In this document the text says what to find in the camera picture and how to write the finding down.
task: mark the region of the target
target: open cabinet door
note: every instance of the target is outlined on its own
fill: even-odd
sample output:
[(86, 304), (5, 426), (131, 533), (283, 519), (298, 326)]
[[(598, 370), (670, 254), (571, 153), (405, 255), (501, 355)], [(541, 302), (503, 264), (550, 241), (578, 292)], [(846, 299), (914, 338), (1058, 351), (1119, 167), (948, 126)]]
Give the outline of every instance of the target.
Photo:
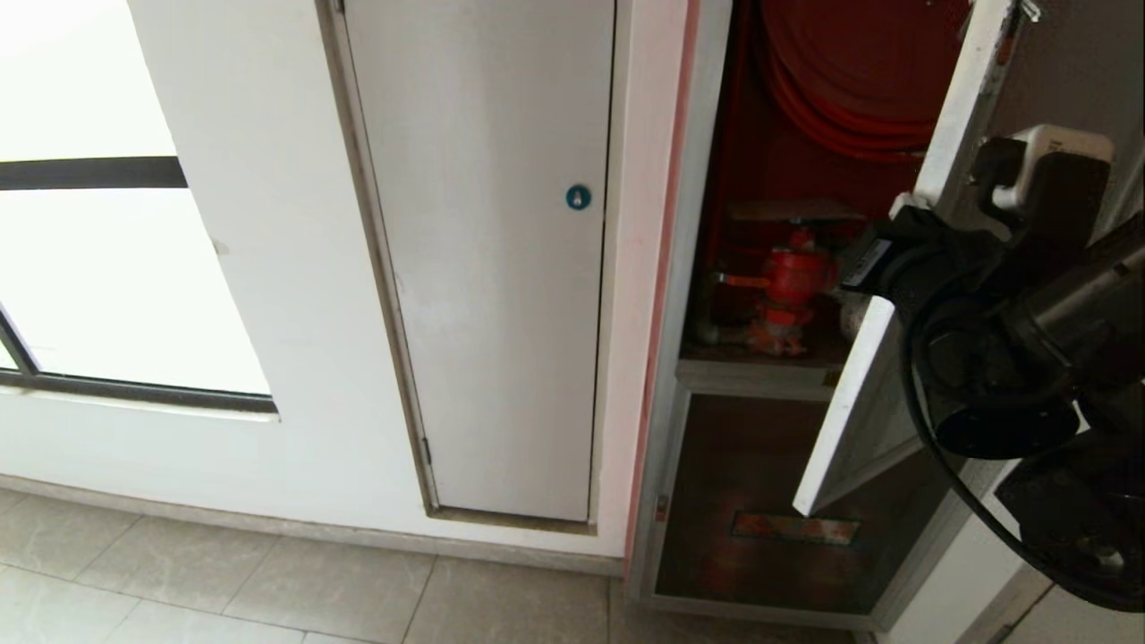
[[(1140, 207), (1142, 7), (1076, 0), (1040, 1), (1037, 11), (1027, 6), (976, 2), (914, 194), (955, 226), (984, 227), (965, 189), (984, 138), (1041, 123), (1097, 132), (1118, 149), (1100, 235)], [(799, 512), (846, 496), (921, 448), (895, 368), (899, 335), (894, 307), (872, 299), (796, 493)]]
[[(1013, 3), (1003, 1), (977, 2), (970, 16), (962, 54), (914, 190), (940, 215), (950, 211), (943, 205), (956, 201), (958, 191), (953, 183), (965, 172), (965, 157), (971, 156), (960, 152), (974, 144), (973, 126), (990, 111), (992, 94), (1006, 62), (1002, 48), (1012, 37), (1013, 18)], [(796, 492), (793, 505), (799, 512), (812, 515), (922, 447), (894, 369), (900, 331), (894, 306), (871, 298)]]

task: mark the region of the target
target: black cable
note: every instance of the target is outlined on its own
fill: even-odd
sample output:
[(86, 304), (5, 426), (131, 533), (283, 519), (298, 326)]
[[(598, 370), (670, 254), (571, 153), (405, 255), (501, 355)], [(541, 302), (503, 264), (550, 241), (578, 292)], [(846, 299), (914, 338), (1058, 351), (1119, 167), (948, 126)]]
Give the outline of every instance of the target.
[(918, 438), (930, 450), (931, 455), (934, 456), (934, 460), (938, 462), (942, 474), (946, 477), (947, 482), (949, 482), (950, 488), (954, 489), (954, 493), (958, 495), (962, 502), (970, 508), (974, 516), (978, 517), (978, 519), (981, 520), (982, 524), (1002, 541), (1002, 543), (1006, 544), (1006, 547), (1013, 550), (1013, 552), (1021, 557), (1027, 564), (1050, 578), (1066, 590), (1074, 592), (1089, 602), (1100, 602), (1103, 606), (1121, 611), (1139, 612), (1139, 606), (1129, 604), (1126, 598), (1121, 597), (1116, 592), (1111, 592), (1104, 588), (1095, 587), (1087, 580), (1079, 579), (1065, 571), (1058, 570), (1051, 563), (1047, 561), (1040, 555), (1026, 547), (1026, 544), (1011, 534), (1010, 531), (1006, 529), (1001, 521), (998, 521), (997, 517), (982, 505), (982, 502), (974, 496), (974, 493), (972, 493), (970, 488), (966, 487), (966, 484), (962, 481), (958, 473), (955, 472), (954, 468), (950, 466), (950, 463), (947, 462), (946, 456), (942, 454), (942, 449), (934, 440), (930, 427), (930, 421), (923, 413), (922, 403), (918, 400), (918, 390), (915, 385), (913, 355), (914, 337), (918, 335), (919, 329), (922, 329), (923, 323), (925, 323), (926, 317), (930, 314), (930, 311), (935, 304), (941, 301), (941, 296), (979, 268), (980, 267), (977, 266), (972, 267), (971, 269), (958, 273), (943, 281), (934, 293), (927, 298), (926, 303), (919, 307), (918, 313), (910, 320), (903, 331), (902, 350), (899, 354), (899, 369), (902, 378), (902, 388), (906, 393), (907, 410), (910, 414), (911, 421), (915, 423)]

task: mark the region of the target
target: frosted glass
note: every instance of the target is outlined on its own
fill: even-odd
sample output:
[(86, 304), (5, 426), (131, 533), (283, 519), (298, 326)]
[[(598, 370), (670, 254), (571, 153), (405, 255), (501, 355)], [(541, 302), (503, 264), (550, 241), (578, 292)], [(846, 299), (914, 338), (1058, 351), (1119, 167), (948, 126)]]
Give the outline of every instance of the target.
[(125, 0), (0, 0), (0, 162), (174, 156)]
[(190, 190), (0, 191), (0, 248), (41, 370), (269, 393)]

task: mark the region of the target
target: window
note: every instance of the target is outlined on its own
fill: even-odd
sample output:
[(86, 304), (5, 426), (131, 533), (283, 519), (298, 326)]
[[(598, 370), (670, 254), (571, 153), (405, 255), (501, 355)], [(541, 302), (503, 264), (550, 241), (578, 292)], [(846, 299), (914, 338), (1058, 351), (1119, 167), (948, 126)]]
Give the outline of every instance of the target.
[(125, 0), (5, 3), (0, 87), (0, 385), (273, 411)]

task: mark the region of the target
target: white wall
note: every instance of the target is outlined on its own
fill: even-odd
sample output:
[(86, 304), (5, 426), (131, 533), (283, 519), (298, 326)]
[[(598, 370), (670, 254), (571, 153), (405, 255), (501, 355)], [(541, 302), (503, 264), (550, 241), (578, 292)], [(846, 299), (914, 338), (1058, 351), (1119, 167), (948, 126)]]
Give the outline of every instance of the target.
[[(278, 423), (0, 393), (0, 473), (141, 498), (621, 556), (684, 0), (634, 0), (606, 275), (598, 535), (425, 516), (311, 0), (131, 0), (156, 92)], [(646, 55), (676, 52), (674, 56)]]
[[(982, 503), (1016, 532), (1017, 523), (994, 497), (993, 487)], [(879, 644), (953, 644), (1019, 567), (1021, 559), (971, 517), (899, 620), (877, 636)]]

